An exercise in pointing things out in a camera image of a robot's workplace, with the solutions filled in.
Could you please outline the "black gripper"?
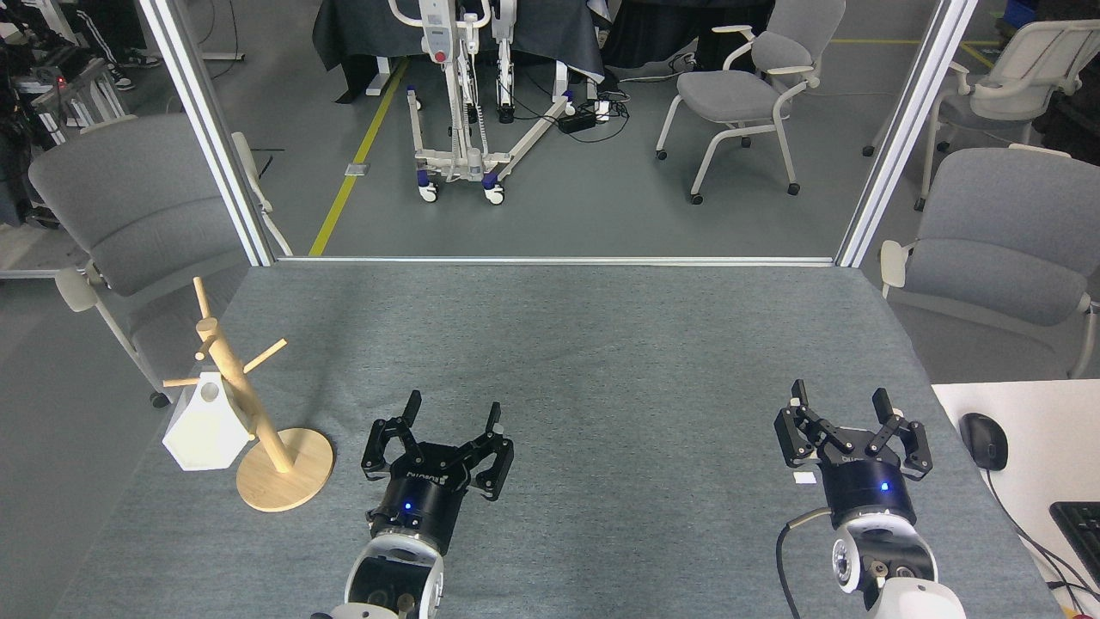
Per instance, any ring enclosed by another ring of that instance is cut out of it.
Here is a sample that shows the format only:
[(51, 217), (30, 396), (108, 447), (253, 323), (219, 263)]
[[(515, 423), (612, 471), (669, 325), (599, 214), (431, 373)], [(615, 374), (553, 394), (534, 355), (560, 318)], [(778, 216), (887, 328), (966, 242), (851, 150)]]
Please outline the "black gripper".
[[(922, 480), (932, 469), (932, 455), (925, 427), (909, 420), (895, 410), (886, 388), (877, 388), (872, 404), (881, 423), (865, 454), (872, 458), (848, 456), (848, 439), (809, 405), (809, 391), (803, 379), (792, 385), (792, 396), (774, 420), (777, 439), (787, 467), (798, 468), (809, 461), (822, 462), (824, 487), (831, 526), (839, 529), (861, 513), (895, 513), (909, 524), (915, 524), (915, 510), (905, 487), (905, 477)], [(899, 438), (905, 457), (888, 450), (891, 438)], [(828, 453), (831, 445), (834, 453)]]
[[(413, 423), (421, 404), (421, 393), (413, 390), (400, 416), (375, 420), (370, 427), (361, 468), (369, 480), (382, 480), (382, 475), (391, 475), (382, 502), (369, 510), (370, 535), (400, 532), (405, 537), (424, 537), (437, 552), (446, 554), (468, 493), (471, 471), (492, 456), (490, 468), (480, 471), (472, 485), (486, 500), (498, 500), (514, 458), (514, 443), (504, 436), (499, 423), (501, 404), (493, 402), (485, 431), (468, 440), (462, 446), (462, 457), (460, 447), (419, 446), (413, 436)], [(392, 438), (400, 439), (405, 454), (389, 465), (385, 451)]]

